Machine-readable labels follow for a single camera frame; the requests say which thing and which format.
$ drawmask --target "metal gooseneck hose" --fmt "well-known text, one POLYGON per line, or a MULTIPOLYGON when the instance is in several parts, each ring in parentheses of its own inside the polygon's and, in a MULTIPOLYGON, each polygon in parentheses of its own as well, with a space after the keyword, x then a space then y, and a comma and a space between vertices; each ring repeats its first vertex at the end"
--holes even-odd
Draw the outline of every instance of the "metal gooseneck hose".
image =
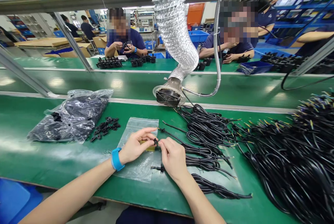
POLYGON ((217 5, 216 5, 216 12, 215 12, 215 21, 214 21, 214 44, 213 44, 213 49, 214 49, 214 54, 215 54, 215 61, 216 61, 216 67, 217 67, 217 85, 216 88, 213 90, 213 92, 211 94, 200 94, 200 93, 196 93, 194 91, 191 91, 185 87, 182 87, 183 91, 187 91, 189 93, 201 96, 201 97, 211 97, 214 96, 219 89, 220 86, 220 80, 221 80, 221 74, 220 74, 220 63, 219 63, 219 58, 218 58, 218 47, 217 47, 217 35, 218 35, 218 21, 219 21, 219 12, 220 12, 220 2, 222 0, 218 0, 217 1, 217 5))

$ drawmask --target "clear plastic bag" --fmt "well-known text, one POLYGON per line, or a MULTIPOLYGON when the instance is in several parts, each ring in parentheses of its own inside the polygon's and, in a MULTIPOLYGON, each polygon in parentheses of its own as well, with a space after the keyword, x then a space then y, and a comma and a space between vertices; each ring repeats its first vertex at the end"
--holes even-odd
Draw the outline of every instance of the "clear plastic bag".
MULTIPOLYGON (((143 119, 131 117, 126 125, 124 133, 117 147, 123 147, 130 137, 130 135, 145 127, 157 127, 159 126, 159 120, 143 119)), ((154 161, 154 153, 150 151, 143 152, 136 160, 127 163, 125 167, 119 172, 115 173, 115 176, 127 179, 133 179, 136 181, 151 182, 152 170, 151 166, 154 161)))
POLYGON ((68 91, 70 97, 56 108, 46 110, 46 116, 28 133, 27 139, 83 143, 94 130, 112 93, 112 89, 68 91))

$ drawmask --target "blue wristband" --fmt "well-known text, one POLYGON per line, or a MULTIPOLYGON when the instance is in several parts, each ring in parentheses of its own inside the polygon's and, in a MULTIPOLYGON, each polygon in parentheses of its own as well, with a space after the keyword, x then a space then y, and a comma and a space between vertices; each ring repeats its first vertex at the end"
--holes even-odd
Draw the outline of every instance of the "blue wristband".
POLYGON ((124 167, 124 165, 121 164, 119 160, 119 155, 118 155, 118 152, 121 150, 122 149, 118 147, 111 152, 111 164, 114 167, 114 169, 117 171, 121 170, 124 167))

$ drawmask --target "extractor fan grille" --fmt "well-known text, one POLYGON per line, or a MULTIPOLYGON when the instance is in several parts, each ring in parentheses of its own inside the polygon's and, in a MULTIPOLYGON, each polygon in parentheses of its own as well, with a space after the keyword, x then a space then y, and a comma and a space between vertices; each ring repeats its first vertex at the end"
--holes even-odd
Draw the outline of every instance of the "extractor fan grille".
POLYGON ((177 107, 180 102, 180 95, 169 89, 161 89, 156 92, 157 102, 166 106, 177 107))

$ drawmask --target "green workbench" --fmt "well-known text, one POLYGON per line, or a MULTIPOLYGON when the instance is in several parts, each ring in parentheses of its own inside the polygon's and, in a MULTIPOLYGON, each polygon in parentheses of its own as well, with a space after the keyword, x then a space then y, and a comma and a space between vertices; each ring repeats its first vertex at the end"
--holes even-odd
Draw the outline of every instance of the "green workbench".
MULTIPOLYGON (((109 103, 101 119, 107 116, 117 117, 121 128, 103 136, 101 140, 83 144, 28 142, 26 136, 44 117, 43 111, 52 109, 61 102, 60 99, 0 96, 0 177, 58 189, 107 159, 111 150, 117 146, 130 117, 159 119, 161 127, 186 140, 184 133, 162 123, 162 120, 165 120, 185 129, 184 120, 172 108, 109 103)), ((228 118, 242 118, 243 121, 257 122, 265 117, 286 120, 285 115, 279 114, 239 111, 219 113, 228 118)), ((165 137, 165 134, 158 133, 158 138, 165 137)), ((192 169, 205 178, 218 180, 227 189, 253 194, 252 199, 243 200, 227 200, 214 194, 207 195, 227 223, 297 223, 268 200, 257 175, 237 149, 229 148, 223 152, 234 156, 231 163, 237 180, 226 178, 219 172, 202 173, 196 168, 192 169)), ((154 154, 161 158, 159 151, 154 154)), ((226 163, 222 162, 222 168, 226 167, 226 163)), ((161 174, 157 170, 152 170, 150 183, 112 176, 99 188, 95 196, 191 216, 190 208, 176 184, 166 173, 161 174)))
MULTIPOLYGON (((166 73, 126 73, 27 70, 28 74, 45 84, 55 94, 67 94, 72 89, 114 89, 114 98, 156 100, 152 90, 162 85, 166 73)), ((298 100, 306 100, 311 93, 320 93, 333 87, 333 79, 305 88, 283 91, 282 76, 222 74, 218 93, 210 98, 189 94, 196 103, 223 104, 253 107, 295 108, 298 100)), ((296 87, 322 79, 322 77, 288 78, 287 87, 296 87)), ((216 74, 189 75, 183 86, 208 94, 216 86, 216 74)), ((0 70, 0 91, 35 93, 35 91, 8 70, 0 70)))
MULTIPOLYGON (((49 57, 18 57, 14 60, 24 68, 29 69, 84 69, 81 60, 79 58, 49 58, 49 57)), ((255 58, 250 61, 259 61, 260 55, 256 54, 255 58)), ((97 68, 96 63, 98 58, 87 58, 90 66, 95 70, 101 70, 97 68)), ((104 70, 131 70, 131 71, 172 71, 176 68, 177 62, 174 59, 156 59, 155 63, 144 63, 142 67, 132 67, 130 61, 122 62, 123 67, 104 69, 104 70)), ((232 62, 228 65, 222 65, 222 72, 236 72, 239 64, 232 62)), ((197 72, 216 72, 215 61, 212 60, 210 66, 206 66, 203 71, 197 72)))

